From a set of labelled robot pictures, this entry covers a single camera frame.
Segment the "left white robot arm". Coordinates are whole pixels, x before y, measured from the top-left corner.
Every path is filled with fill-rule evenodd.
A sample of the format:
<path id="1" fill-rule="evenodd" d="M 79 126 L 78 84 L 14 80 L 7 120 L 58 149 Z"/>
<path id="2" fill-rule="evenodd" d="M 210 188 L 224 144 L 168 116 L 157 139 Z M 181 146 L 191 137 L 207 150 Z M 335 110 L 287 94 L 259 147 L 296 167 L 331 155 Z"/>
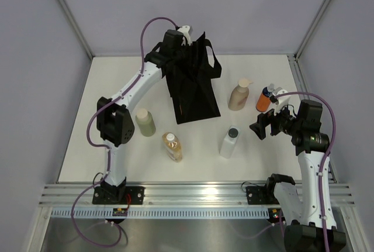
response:
<path id="1" fill-rule="evenodd" d="M 98 103 L 96 128 L 105 145 L 109 146 L 109 169 L 103 181 L 95 187 L 92 203 L 117 205 L 126 202 L 126 144 L 134 135 L 131 113 L 150 88 L 166 74 L 166 66 L 180 60 L 181 50 L 192 44 L 191 27 L 184 25 L 167 30 L 163 41 L 143 58 L 143 65 L 128 84 L 110 99 L 102 97 Z"/>

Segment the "white bottle grey cap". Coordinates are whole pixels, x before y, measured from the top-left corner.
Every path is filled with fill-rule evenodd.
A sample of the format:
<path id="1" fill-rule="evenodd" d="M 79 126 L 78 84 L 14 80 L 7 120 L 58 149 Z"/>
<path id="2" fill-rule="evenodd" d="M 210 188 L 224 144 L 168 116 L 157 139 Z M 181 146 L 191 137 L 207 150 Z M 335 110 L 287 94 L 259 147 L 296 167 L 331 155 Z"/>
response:
<path id="1" fill-rule="evenodd" d="M 237 140 L 240 135 L 240 128 L 234 125 L 231 125 L 226 132 L 223 141 L 220 146 L 219 154 L 224 158 L 230 158 L 235 149 Z"/>

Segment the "beige pump bottle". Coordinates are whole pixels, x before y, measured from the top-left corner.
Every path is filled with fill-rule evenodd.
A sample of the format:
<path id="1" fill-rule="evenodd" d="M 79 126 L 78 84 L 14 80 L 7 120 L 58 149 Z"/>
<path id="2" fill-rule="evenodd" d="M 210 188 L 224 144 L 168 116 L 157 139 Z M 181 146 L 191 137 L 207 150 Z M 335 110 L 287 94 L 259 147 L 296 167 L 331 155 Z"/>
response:
<path id="1" fill-rule="evenodd" d="M 252 83 L 252 81 L 246 78 L 241 78 L 238 80 L 238 84 L 233 89 L 228 102 L 228 108 L 231 111 L 239 111 L 245 107 L 246 101 L 250 94 L 249 85 Z"/>

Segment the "amber clear bottle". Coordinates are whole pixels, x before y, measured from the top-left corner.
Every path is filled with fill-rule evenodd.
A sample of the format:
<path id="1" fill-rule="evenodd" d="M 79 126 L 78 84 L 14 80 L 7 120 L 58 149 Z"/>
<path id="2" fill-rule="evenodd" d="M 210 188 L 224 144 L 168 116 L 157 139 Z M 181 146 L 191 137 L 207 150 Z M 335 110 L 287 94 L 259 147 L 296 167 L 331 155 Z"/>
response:
<path id="1" fill-rule="evenodd" d="M 176 163 L 180 162 L 183 158 L 182 146 L 177 136 L 171 132 L 166 132 L 162 135 L 162 140 L 169 158 Z"/>

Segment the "black canvas bag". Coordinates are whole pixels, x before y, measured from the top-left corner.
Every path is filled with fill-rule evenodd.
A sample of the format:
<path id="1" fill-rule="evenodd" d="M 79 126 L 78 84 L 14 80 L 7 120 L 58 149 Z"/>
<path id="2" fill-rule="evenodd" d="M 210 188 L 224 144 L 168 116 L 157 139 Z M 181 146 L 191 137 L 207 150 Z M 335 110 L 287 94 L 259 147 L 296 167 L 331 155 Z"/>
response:
<path id="1" fill-rule="evenodd" d="M 202 34 L 190 46 L 182 46 L 166 66 L 167 86 L 179 125 L 221 116 L 212 79 L 221 77 L 222 67 L 215 55 L 213 65 L 209 63 L 207 48 L 212 49 L 212 43 Z"/>

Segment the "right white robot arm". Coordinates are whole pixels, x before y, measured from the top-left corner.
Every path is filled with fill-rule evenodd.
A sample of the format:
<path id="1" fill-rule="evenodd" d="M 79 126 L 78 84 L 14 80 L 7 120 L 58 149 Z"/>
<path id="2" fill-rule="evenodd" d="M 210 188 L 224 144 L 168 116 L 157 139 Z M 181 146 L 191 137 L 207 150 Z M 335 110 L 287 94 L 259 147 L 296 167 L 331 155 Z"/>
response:
<path id="1" fill-rule="evenodd" d="M 292 177 L 272 174 L 264 186 L 265 198 L 279 203 L 286 227 L 283 230 L 286 251 L 341 251 L 347 244 L 344 232 L 337 229 L 331 209 L 328 182 L 330 158 L 328 135 L 320 131 L 323 106 L 312 100 L 300 103 L 297 115 L 288 109 L 288 101 L 277 101 L 276 107 L 258 115 L 250 125 L 259 139 L 280 132 L 289 135 L 295 147 L 302 173 L 302 195 L 298 196 Z"/>

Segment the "orange spray bottle blue top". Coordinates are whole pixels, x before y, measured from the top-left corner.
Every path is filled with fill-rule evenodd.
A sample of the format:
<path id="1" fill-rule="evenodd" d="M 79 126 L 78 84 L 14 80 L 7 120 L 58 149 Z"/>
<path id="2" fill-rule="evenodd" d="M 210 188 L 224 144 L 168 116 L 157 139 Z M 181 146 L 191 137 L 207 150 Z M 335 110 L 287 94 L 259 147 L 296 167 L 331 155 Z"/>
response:
<path id="1" fill-rule="evenodd" d="M 257 111 L 259 111 L 261 113 L 264 113 L 268 110 L 268 108 L 271 104 L 270 97 L 271 97 L 273 91 L 274 91 L 274 84 L 273 83 L 271 83 L 267 87 L 263 88 L 263 90 L 262 90 L 262 92 L 261 92 L 261 94 L 258 98 L 257 104 L 256 104 Z"/>

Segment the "green bottle white cap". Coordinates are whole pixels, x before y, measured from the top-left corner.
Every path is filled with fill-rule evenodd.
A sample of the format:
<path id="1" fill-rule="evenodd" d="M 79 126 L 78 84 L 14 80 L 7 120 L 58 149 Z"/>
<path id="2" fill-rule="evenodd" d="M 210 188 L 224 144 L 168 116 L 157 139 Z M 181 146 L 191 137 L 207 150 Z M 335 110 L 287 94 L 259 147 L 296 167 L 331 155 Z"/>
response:
<path id="1" fill-rule="evenodd" d="M 156 127 L 153 116 L 148 110 L 140 108 L 136 113 L 136 122 L 143 136 L 151 137 L 155 134 Z"/>

